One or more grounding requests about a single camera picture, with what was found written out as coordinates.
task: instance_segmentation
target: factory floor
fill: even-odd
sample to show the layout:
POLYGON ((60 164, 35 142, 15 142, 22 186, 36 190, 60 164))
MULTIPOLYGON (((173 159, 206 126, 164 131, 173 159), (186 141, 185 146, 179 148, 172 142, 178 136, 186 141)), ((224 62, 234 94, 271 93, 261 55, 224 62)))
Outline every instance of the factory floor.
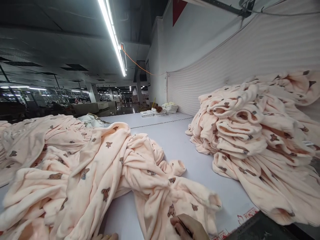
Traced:
POLYGON ((98 117, 116 116, 130 113, 139 113, 140 111, 146 111, 149 107, 144 105, 138 105, 138 103, 117 103, 116 108, 108 108, 105 111, 101 111, 96 114, 98 117))

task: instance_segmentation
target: person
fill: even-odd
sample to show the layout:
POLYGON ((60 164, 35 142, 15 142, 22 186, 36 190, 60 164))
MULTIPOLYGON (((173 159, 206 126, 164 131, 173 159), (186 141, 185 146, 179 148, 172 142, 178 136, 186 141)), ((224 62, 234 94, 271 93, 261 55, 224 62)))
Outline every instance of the person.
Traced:
POLYGON ((64 109, 60 104, 58 104, 58 103, 56 103, 54 101, 51 102, 51 104, 52 104, 52 109, 54 111, 62 111, 64 109))
POLYGON ((170 219, 170 223, 172 226, 174 226, 177 234, 182 240, 210 240, 202 224, 187 214, 183 213, 174 216, 170 219), (192 237, 190 237, 189 233, 183 227, 181 222, 190 231, 192 237))

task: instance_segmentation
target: striped white curtain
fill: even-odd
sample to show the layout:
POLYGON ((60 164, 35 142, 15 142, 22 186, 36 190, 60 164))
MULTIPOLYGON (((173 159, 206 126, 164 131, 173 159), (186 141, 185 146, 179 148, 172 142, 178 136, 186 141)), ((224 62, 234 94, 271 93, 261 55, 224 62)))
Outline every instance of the striped white curtain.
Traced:
MULTIPOLYGON (((318 9, 318 0, 290 0, 269 8, 272 13, 302 13, 318 9)), ((252 75, 320 70, 320 15, 277 17, 259 14, 242 30, 193 65, 168 73, 168 101, 178 111, 195 115, 198 96, 224 85, 242 83, 252 75)), ((307 114, 320 121, 315 106, 307 114)))

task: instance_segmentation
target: wire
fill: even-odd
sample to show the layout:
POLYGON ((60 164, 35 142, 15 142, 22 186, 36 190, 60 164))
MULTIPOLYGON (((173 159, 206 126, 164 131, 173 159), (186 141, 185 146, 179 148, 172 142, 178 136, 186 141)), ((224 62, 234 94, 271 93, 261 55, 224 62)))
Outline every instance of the wire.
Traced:
POLYGON ((149 73, 150 75, 153 75, 153 76, 161 76, 161 75, 167 73, 167 72, 165 72, 165 73, 162 73, 162 74, 158 75, 158 74, 152 74, 151 72, 148 72, 147 70, 143 69, 142 67, 139 66, 139 64, 137 64, 135 61, 132 60, 132 58, 124 51, 122 44, 121 44, 121 48, 122 48, 122 51, 128 56, 128 58, 130 58, 130 60, 131 60, 132 62, 134 62, 139 68, 141 68, 143 71, 149 73))
POLYGON ((265 14, 265 15, 270 15, 270 16, 279 16, 279 17, 296 17, 296 16, 306 16, 306 15, 314 15, 314 14, 319 14, 320 11, 318 12, 309 12, 309 13, 295 13, 295 14, 277 14, 277 13, 266 13, 263 12, 261 9, 261 12, 258 11, 253 11, 253 10, 249 10, 248 8, 246 8, 244 5, 249 2, 251 0, 247 0, 244 3, 242 3, 242 1, 239 2, 240 7, 242 7, 243 10, 251 12, 251 13, 257 13, 257 14, 265 14))

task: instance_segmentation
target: hand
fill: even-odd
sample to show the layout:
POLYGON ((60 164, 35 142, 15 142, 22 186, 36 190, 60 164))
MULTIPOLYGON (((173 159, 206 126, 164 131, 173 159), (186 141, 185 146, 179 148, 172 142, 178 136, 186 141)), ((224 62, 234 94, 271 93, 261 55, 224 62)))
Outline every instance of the hand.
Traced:
POLYGON ((180 214, 170 219, 171 224, 175 227, 182 240, 210 240, 202 224, 187 214, 180 214), (192 238, 180 224, 180 221, 192 233, 192 238))
POLYGON ((91 240, 118 240, 118 237, 119 236, 116 233, 112 234, 111 236, 105 235, 104 237, 102 234, 99 234, 98 236, 92 238, 91 240))

